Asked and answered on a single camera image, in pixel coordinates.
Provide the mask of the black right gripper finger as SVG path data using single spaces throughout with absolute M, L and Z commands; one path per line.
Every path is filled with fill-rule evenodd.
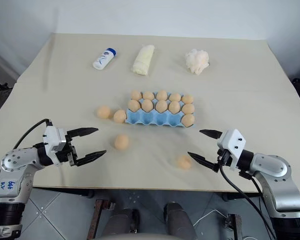
M 187 153 L 191 158 L 193 158 L 200 165 L 213 170 L 215 173 L 217 173 L 219 171 L 220 167 L 219 167 L 218 163 L 210 162 L 210 161 L 206 160 L 205 157 L 198 155 L 196 153 L 193 153 L 193 152 L 188 151 Z
M 216 140 L 219 139 L 223 134 L 221 131 L 213 129 L 201 129 L 199 132 Z

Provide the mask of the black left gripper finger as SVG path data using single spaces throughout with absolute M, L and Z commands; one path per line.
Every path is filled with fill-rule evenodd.
M 106 150 L 101 150 L 101 151 L 89 153 L 85 157 L 77 159 L 75 165 L 77 167 L 80 167 L 85 164 L 91 163 L 97 160 L 98 158 L 100 158 L 101 156 L 103 156 L 106 152 L 107 152 Z
M 66 132 L 66 140 L 72 140 L 74 137 L 83 137 L 90 135 L 99 129 L 96 127 L 81 127 Z

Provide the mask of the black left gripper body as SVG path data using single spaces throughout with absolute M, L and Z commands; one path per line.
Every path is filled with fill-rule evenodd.
M 58 151 L 55 155 L 60 163 L 69 162 L 70 166 L 76 166 L 77 161 L 77 152 L 74 146 L 72 146 L 73 136 L 69 133 L 65 135 L 66 143 L 62 150 Z

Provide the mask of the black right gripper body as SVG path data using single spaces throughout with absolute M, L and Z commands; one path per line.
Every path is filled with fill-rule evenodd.
M 219 149 L 217 151 L 217 162 L 221 166 L 230 166 L 231 165 L 231 152 L 227 149 Z

